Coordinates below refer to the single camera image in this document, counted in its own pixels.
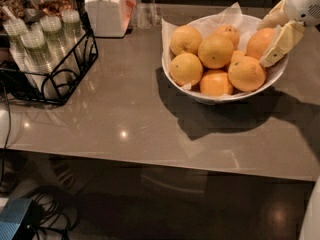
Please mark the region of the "white rounded gripper body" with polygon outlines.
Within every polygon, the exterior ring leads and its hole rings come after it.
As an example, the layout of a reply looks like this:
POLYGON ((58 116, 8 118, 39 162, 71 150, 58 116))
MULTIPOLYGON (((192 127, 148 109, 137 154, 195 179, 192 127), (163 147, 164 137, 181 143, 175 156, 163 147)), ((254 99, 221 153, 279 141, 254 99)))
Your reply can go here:
POLYGON ((306 26, 320 24, 320 0, 285 0, 284 11, 290 20, 306 26))

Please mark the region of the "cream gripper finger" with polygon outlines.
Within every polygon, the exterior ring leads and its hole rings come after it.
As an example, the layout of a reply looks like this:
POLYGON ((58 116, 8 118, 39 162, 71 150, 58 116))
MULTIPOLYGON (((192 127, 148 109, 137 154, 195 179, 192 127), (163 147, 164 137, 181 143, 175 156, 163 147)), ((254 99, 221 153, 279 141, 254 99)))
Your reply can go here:
POLYGON ((285 0, 279 1, 273 9, 257 24, 257 29, 275 28, 283 26, 289 21, 288 16, 284 11, 285 0))
POLYGON ((305 27, 301 22, 291 20, 274 30, 272 41, 260 58, 263 67, 271 67, 283 59, 302 39, 305 27))

